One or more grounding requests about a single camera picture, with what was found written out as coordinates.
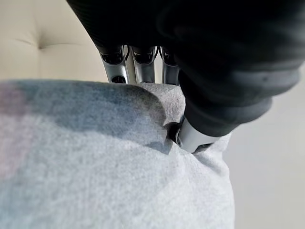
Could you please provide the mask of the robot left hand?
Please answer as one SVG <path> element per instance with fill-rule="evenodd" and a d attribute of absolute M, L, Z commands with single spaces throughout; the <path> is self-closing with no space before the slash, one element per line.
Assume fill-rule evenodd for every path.
<path fill-rule="evenodd" d="M 185 96 L 175 142 L 193 153 L 266 113 L 299 81 L 302 0 L 71 0 L 104 61 L 121 45 L 142 63 L 160 46 Z"/>

